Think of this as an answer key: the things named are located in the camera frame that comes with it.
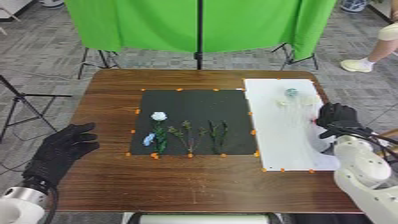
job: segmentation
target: orange dot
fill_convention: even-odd
[[[256,153],[255,153],[255,157],[256,157],[256,158],[260,157],[260,151],[256,151]]]

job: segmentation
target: shoe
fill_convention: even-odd
[[[345,60],[340,65],[349,72],[372,72],[374,70],[374,66],[367,65],[363,60]]]

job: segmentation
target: white sheet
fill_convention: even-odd
[[[296,97],[285,94],[290,88],[299,90]],[[336,170],[336,157],[320,153],[335,139],[319,139],[326,129],[312,122],[322,107],[312,80],[246,79],[246,90],[264,167],[269,171]]]

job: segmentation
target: wooden table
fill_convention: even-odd
[[[248,156],[127,156],[141,89],[235,89],[244,78],[312,79],[308,72],[104,70],[73,123],[97,122],[102,149],[77,162],[61,184],[61,211],[358,213],[333,172],[262,172]]]

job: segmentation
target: black mat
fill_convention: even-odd
[[[256,139],[251,135],[253,123],[249,116],[249,106],[246,94],[240,90],[185,90],[182,92],[169,90],[153,90],[145,92],[141,102],[141,115],[137,118],[136,134],[132,141],[132,154],[148,155],[153,152],[143,145],[145,138],[153,130],[152,114],[166,112],[168,120],[164,128],[182,127],[185,120],[192,123],[194,137],[200,137],[200,127],[210,130],[208,121],[223,126],[228,123],[228,136],[223,152],[228,155],[248,155],[256,152]],[[194,154],[214,155],[210,133],[205,135]],[[187,154],[187,148],[177,136],[168,133],[168,149],[164,155]]]

